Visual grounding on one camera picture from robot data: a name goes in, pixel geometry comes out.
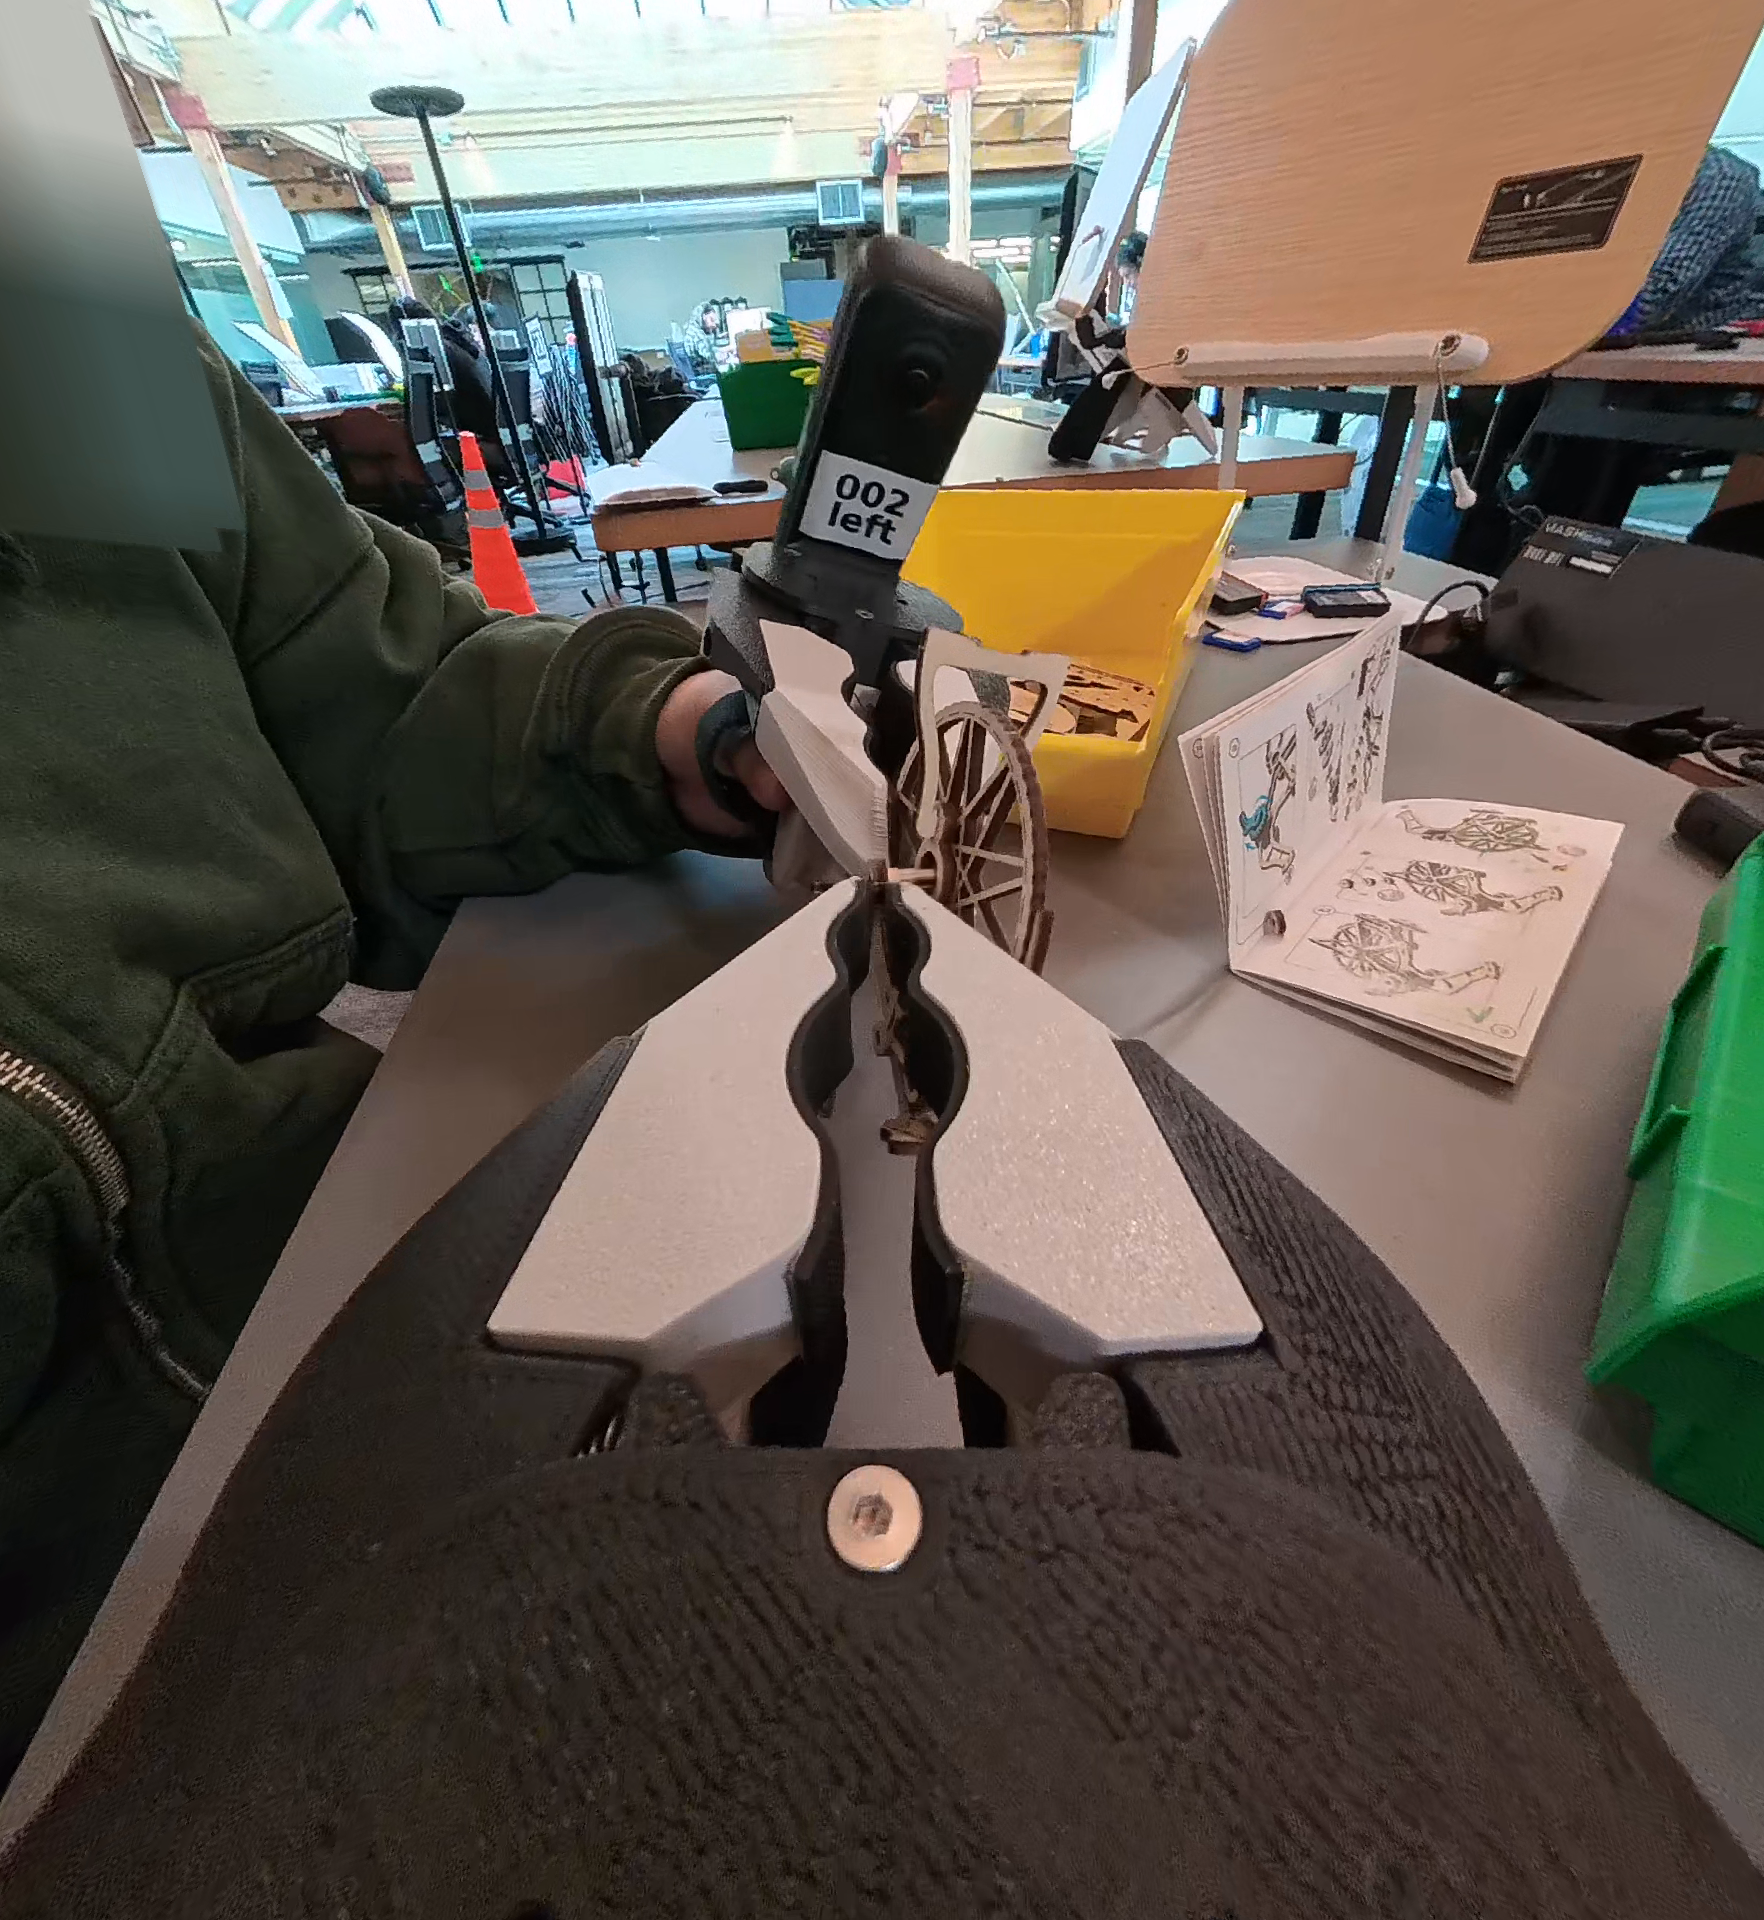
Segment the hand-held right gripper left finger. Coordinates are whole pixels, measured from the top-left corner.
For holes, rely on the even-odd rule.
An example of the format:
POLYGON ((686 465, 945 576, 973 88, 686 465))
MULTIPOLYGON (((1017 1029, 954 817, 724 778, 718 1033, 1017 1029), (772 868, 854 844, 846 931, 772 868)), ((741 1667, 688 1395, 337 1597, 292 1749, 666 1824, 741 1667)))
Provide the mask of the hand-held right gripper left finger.
POLYGON ((690 1379, 759 1443, 825 1442, 848 1373, 843 1183, 876 890, 802 905, 631 1040, 488 1319, 508 1352, 690 1379))

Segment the wooden wheel model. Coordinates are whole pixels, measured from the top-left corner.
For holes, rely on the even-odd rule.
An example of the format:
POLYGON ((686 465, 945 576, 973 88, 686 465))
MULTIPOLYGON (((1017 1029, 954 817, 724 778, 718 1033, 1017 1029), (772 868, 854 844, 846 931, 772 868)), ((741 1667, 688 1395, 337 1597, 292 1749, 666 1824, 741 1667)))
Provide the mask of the wooden wheel model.
POLYGON ((896 671, 910 732, 890 778, 890 876, 918 885, 1031 971, 1053 935, 1036 751, 1070 661, 932 628, 896 671))

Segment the thin wooden model piece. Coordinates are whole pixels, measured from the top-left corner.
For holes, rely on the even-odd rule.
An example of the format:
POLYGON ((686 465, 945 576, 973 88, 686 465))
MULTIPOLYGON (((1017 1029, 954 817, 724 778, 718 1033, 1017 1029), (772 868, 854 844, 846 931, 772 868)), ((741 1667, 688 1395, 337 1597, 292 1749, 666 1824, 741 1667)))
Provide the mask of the thin wooden model piece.
POLYGON ((956 1056, 942 1021, 919 995, 925 926, 896 882, 871 885, 873 1048, 890 1063, 896 1115, 881 1123, 887 1153, 918 1157, 942 1133, 956 1090, 956 1056))

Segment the person's left forearm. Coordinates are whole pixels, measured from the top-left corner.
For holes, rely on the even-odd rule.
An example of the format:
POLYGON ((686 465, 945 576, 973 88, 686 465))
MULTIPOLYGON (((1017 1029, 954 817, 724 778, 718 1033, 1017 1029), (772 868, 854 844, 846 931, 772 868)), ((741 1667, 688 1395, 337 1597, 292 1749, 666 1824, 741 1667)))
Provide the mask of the person's left forearm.
POLYGON ((257 719, 362 907, 442 916, 723 851, 692 843, 656 751, 707 668, 684 616, 493 611, 302 458, 250 475, 233 574, 257 719))

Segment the person's left hand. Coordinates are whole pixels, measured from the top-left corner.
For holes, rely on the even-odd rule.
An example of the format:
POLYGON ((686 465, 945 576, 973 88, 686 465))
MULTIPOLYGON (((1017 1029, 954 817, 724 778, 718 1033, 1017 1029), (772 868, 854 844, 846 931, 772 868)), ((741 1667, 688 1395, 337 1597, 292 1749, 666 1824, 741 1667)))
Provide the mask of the person's left hand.
POLYGON ((734 675, 704 668, 679 680, 661 706, 656 751, 692 843, 772 851, 793 801, 756 745, 751 701, 734 675))

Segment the small green bin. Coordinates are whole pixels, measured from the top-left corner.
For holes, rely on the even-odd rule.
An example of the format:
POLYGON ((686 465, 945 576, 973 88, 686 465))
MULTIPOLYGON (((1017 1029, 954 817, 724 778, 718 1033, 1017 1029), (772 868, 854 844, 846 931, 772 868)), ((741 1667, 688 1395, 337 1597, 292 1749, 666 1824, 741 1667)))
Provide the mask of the small green bin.
POLYGON ((743 359, 721 373, 718 397, 734 452, 797 450, 822 361, 813 356, 743 359))

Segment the yellow plastic bin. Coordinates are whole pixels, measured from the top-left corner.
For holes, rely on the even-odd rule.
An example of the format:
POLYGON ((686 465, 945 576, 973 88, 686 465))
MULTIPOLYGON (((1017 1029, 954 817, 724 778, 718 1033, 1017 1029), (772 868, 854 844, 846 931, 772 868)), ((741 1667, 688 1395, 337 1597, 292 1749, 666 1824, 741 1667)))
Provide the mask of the yellow plastic bin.
POLYGON ((1244 510, 1222 490, 944 490, 903 580, 1007 654, 1069 657, 1152 695, 1135 736, 1051 732, 1036 748, 1055 831, 1124 839, 1186 690, 1206 601, 1244 510))

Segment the pile of wooden parts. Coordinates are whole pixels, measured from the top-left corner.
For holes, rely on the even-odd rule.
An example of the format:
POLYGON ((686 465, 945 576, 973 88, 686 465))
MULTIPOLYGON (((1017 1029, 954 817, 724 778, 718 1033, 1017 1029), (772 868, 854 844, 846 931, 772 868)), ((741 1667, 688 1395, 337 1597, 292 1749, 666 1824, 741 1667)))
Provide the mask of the pile of wooden parts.
POLYGON ((1009 716, 1032 747, 1049 733, 1137 743, 1158 714, 1154 687, 1081 659, 1017 655, 996 669, 1009 684, 1009 716))

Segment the white board on black stand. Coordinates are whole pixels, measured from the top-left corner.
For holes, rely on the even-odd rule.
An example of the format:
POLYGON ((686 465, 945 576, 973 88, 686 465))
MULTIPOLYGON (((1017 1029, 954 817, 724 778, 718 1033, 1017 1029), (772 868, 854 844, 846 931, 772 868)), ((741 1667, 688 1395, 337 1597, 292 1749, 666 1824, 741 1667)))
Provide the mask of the white board on black stand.
POLYGON ((1112 322, 1102 301, 1133 231, 1139 190, 1181 108, 1198 48, 1195 38, 1181 38, 1169 61, 1132 97, 1063 253, 1053 296, 1038 308, 1049 334, 1074 343, 1091 368, 1086 391, 1049 440, 1049 458, 1063 467, 1090 467, 1104 444, 1145 459, 1165 453, 1178 438, 1194 438, 1211 459, 1220 452, 1219 432, 1198 405, 1198 393, 1160 388, 1135 371, 1129 329, 1112 322))

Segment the orange traffic cone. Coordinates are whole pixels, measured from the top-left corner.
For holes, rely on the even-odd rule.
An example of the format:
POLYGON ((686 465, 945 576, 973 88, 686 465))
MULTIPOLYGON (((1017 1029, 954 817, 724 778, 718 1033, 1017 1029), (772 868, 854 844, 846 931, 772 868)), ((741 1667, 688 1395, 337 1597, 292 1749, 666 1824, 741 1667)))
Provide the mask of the orange traffic cone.
POLYGON ((490 482, 482 444, 473 432, 463 429, 459 447, 475 585, 488 607, 534 615, 539 604, 515 551, 503 499, 490 482))

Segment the white paper sheet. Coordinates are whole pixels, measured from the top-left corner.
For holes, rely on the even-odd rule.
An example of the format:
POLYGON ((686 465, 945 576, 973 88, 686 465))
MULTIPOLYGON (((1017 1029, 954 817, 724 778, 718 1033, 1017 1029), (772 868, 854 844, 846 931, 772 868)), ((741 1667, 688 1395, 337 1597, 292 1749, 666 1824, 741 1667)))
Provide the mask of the white paper sheet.
POLYGON ((1376 583, 1359 580, 1337 568, 1315 561, 1263 556, 1234 559, 1227 578, 1243 583, 1260 592, 1260 604, 1252 611, 1211 609, 1208 632, 1239 639, 1255 639, 1266 649, 1286 645, 1307 645, 1324 639, 1343 642, 1365 632, 1389 611, 1400 626, 1412 626, 1422 613, 1422 601, 1396 588, 1379 588, 1376 583), (1348 611, 1343 615, 1318 616, 1307 611, 1304 588, 1365 588, 1376 592, 1384 604, 1348 611))

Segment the person's green jacket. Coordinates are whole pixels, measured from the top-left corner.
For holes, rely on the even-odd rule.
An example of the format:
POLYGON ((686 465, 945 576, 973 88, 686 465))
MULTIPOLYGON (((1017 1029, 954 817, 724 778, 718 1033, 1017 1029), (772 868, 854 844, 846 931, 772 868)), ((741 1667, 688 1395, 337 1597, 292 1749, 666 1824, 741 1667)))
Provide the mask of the person's green jacket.
POLYGON ((0 1798, 367 1089, 390 737, 482 619, 192 338, 245 525, 0 537, 0 1798))

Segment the large green plastic bin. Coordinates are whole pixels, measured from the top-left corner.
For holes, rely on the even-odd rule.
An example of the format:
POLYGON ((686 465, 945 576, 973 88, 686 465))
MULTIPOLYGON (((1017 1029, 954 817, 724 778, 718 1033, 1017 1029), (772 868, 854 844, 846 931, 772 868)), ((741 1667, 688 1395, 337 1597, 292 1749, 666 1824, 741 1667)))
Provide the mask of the large green plastic bin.
POLYGON ((1764 832, 1701 914, 1647 1079, 1587 1379, 1668 1495, 1764 1548, 1764 832))

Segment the black pouch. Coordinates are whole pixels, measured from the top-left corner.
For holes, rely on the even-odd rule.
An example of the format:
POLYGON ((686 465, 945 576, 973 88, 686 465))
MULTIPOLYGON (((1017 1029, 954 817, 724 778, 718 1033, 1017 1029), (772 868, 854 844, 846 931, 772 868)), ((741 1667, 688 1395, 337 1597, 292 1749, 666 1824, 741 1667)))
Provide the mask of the black pouch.
POLYGON ((1671 831, 1716 872, 1731 872, 1764 836, 1764 782, 1693 789, 1671 831))

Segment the black cardboard box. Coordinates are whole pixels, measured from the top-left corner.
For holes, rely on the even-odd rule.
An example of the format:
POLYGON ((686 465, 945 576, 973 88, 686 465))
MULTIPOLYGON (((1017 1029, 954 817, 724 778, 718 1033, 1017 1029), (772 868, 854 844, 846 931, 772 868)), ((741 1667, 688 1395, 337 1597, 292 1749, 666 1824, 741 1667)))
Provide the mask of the black cardboard box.
POLYGON ((1595 703, 1764 730, 1764 559, 1547 517, 1492 591, 1487 648, 1595 703))

